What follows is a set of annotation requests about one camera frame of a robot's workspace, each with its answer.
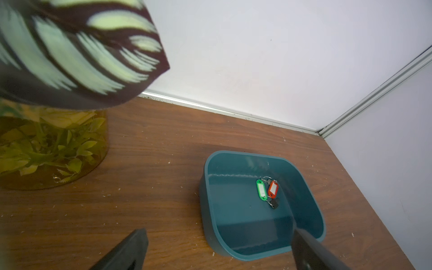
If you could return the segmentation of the green tag in box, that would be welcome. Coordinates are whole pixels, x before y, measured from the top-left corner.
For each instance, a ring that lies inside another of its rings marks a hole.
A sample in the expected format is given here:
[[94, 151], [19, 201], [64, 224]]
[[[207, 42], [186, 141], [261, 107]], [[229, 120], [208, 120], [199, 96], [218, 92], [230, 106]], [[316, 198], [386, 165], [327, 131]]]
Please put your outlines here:
[[268, 194], [267, 194], [267, 189], [266, 189], [266, 182], [264, 182], [263, 180], [259, 179], [256, 181], [256, 188], [258, 191], [258, 196], [262, 201], [267, 201], [268, 200]]

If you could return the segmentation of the red tag in box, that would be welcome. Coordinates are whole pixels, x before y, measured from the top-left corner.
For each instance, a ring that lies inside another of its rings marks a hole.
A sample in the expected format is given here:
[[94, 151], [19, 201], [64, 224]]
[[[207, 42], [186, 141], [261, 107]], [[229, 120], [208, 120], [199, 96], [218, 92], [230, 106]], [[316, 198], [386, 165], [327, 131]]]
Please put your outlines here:
[[268, 183], [267, 195], [271, 199], [277, 198], [279, 183], [276, 180], [268, 180], [267, 183]]

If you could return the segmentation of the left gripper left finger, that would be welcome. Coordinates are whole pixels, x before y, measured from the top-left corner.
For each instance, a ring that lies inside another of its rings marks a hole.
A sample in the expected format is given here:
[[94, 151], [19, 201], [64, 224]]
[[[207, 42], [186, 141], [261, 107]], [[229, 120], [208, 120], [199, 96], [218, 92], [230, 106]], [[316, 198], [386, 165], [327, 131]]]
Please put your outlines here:
[[148, 244], [146, 229], [135, 229], [90, 270], [142, 270]]

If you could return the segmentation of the teal plastic storage box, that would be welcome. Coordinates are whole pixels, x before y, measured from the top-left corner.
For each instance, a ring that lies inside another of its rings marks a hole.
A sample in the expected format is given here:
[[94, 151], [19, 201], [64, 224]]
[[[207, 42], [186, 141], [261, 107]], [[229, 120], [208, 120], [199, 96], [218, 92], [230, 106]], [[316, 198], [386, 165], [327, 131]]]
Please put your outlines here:
[[[262, 201], [256, 181], [279, 183], [279, 207]], [[205, 238], [213, 251], [254, 261], [291, 251], [296, 228], [317, 241], [326, 236], [324, 216], [300, 171], [284, 158], [217, 151], [204, 165], [199, 198]]]

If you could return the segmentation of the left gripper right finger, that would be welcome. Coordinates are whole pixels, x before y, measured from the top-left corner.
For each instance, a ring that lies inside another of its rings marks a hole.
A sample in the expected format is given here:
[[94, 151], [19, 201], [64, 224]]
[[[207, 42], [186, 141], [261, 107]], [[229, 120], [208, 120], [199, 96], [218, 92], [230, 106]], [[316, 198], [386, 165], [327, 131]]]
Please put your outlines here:
[[350, 270], [304, 229], [294, 230], [291, 247], [297, 270]]

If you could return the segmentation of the small black fob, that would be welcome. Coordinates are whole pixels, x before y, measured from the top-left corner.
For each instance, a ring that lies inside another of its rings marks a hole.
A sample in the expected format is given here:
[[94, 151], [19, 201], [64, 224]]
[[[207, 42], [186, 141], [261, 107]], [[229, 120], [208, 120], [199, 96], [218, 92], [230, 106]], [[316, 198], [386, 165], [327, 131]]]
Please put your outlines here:
[[279, 199], [278, 198], [272, 198], [268, 201], [268, 204], [272, 209], [277, 209], [279, 207]]

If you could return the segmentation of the potted plant in amber vase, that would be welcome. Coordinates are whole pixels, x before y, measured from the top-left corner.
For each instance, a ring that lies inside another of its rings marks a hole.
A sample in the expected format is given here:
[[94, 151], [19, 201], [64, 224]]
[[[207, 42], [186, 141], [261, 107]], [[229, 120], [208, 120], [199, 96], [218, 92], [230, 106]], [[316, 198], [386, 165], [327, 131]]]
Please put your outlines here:
[[2, 1], [1, 187], [93, 171], [109, 149], [108, 108], [169, 68], [144, 1]]

